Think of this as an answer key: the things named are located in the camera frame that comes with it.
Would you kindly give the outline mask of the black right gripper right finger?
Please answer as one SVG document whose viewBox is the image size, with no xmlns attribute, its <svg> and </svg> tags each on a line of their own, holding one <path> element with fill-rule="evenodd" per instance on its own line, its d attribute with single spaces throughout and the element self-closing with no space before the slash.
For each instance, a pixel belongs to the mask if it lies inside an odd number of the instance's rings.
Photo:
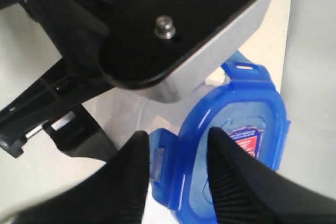
<svg viewBox="0 0 336 224">
<path fill-rule="evenodd" d="M 218 223 L 335 223 L 335 200 L 302 187 L 209 130 L 207 174 Z"/>
</svg>

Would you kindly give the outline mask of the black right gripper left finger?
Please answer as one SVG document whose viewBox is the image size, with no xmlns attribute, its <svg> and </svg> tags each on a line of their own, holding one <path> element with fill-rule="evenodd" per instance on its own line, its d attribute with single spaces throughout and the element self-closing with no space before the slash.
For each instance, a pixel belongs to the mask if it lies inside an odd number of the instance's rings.
<svg viewBox="0 0 336 224">
<path fill-rule="evenodd" d="M 149 135 L 135 132 L 74 188 L 21 210 L 13 223 L 141 223 L 150 178 Z"/>
</svg>

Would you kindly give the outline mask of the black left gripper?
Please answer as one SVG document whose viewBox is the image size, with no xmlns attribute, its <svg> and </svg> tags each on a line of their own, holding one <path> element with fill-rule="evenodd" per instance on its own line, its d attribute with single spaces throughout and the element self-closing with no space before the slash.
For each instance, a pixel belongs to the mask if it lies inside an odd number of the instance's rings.
<svg viewBox="0 0 336 224">
<path fill-rule="evenodd" d="M 44 130 L 70 157 L 109 161 L 118 149 L 83 106 L 110 89 L 98 61 L 109 28 L 78 0 L 32 0 L 28 8 L 61 58 L 1 110 L 1 148 L 17 158 L 27 134 Z"/>
</svg>

